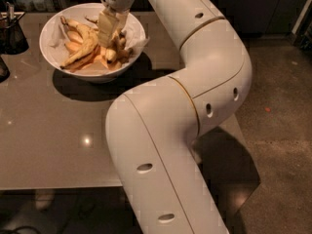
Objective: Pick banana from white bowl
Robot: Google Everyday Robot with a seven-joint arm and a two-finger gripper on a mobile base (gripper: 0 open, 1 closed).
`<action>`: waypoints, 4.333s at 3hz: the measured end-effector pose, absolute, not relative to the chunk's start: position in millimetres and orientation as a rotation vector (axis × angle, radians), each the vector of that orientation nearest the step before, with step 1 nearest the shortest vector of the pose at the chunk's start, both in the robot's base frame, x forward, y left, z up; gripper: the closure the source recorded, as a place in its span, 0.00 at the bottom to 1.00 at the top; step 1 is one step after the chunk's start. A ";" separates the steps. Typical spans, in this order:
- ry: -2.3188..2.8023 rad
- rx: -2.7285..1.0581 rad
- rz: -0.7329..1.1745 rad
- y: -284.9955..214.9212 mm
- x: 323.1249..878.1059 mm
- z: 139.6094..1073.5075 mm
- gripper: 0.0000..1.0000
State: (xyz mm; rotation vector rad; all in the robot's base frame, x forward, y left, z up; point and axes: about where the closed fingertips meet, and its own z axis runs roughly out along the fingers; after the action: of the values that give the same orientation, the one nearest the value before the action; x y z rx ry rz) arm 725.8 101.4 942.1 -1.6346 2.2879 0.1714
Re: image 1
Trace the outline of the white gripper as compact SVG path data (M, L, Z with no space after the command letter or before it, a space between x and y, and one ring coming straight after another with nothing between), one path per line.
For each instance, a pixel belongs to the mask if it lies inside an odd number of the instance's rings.
M125 11L132 7L135 0L100 1L106 8L117 12L116 16L106 11L102 11L98 15L98 42L102 47L107 48L110 46L116 28L121 31L125 27L129 15Z

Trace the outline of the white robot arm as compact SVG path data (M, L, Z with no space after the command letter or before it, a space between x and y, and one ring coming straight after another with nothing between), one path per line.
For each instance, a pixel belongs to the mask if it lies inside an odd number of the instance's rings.
M191 145L244 102L249 54L210 0L148 1L184 67L113 101L105 121L113 164L143 234L229 234Z

